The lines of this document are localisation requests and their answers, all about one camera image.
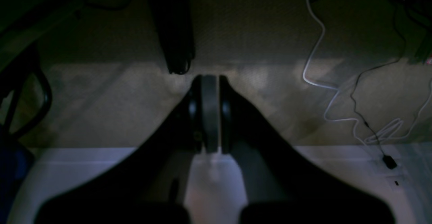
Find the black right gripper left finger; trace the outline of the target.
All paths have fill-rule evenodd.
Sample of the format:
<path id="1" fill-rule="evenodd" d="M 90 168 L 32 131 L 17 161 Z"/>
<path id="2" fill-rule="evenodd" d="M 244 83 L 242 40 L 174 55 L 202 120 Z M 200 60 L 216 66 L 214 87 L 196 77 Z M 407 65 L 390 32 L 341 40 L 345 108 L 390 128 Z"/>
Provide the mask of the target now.
<path id="1" fill-rule="evenodd" d="M 182 204 L 188 170 L 201 151 L 202 76 L 156 131 L 100 176 L 39 208 L 35 224 L 190 224 Z"/>

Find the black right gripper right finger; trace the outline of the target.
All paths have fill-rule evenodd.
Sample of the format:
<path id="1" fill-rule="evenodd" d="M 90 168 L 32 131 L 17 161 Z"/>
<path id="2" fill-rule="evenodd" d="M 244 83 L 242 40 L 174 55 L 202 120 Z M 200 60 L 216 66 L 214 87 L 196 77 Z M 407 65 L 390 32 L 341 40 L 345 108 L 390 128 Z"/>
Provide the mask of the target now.
<path id="1" fill-rule="evenodd" d="M 394 224 L 390 207 L 310 162 L 219 77 L 221 146 L 238 164 L 240 224 Z"/>

